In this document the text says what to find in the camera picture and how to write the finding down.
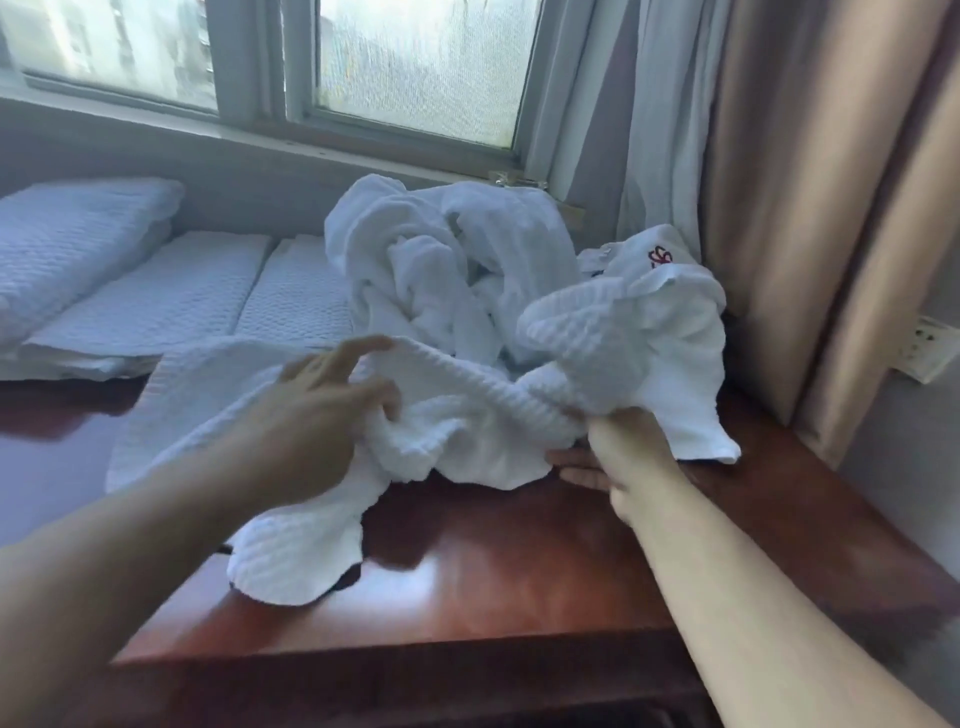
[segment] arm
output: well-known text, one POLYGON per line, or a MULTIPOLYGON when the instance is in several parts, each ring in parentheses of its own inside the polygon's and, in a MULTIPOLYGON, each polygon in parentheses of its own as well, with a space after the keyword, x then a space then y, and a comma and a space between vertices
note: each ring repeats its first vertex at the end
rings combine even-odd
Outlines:
POLYGON ((690 484, 653 415, 598 418, 589 439, 610 479, 561 475, 612 486, 613 506, 636 533, 724 725, 947 727, 690 484))
POLYGON ((216 548, 258 513, 343 479, 350 430, 392 414, 387 381, 347 384, 390 339, 345 342, 287 367, 218 443, 0 549, 0 725, 105 665, 216 548))

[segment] window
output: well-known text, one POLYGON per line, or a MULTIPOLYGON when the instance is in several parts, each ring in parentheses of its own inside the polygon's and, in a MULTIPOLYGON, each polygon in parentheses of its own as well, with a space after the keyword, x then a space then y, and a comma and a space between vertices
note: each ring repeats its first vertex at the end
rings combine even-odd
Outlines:
POLYGON ((538 179, 591 12, 592 0, 0 0, 31 86, 538 179))
POLYGON ((28 74, 216 110, 204 0, 0 0, 28 74))

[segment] wall socket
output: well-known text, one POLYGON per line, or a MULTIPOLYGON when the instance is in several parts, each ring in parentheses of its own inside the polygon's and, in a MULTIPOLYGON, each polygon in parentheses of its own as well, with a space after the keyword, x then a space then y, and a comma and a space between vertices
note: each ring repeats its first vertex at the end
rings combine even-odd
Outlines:
POLYGON ((921 316, 900 348, 893 368, 929 384, 960 353, 960 328, 949 327, 929 316, 921 316))

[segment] window latch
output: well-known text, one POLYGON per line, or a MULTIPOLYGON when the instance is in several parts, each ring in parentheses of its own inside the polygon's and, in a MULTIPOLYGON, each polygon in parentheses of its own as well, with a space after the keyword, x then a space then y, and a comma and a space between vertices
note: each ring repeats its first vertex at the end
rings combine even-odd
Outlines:
POLYGON ((544 192, 547 189, 545 181, 521 177, 518 172, 490 172, 490 179, 498 187, 535 187, 544 192))

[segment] forearm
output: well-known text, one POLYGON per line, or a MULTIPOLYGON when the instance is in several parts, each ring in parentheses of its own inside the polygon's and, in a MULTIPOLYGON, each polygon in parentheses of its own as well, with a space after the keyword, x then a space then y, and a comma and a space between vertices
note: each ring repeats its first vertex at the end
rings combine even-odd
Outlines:
POLYGON ((0 549, 0 725, 104 665, 253 515, 188 459, 0 549))
POLYGON ((628 518, 729 728, 946 726, 679 471, 628 491, 628 518))

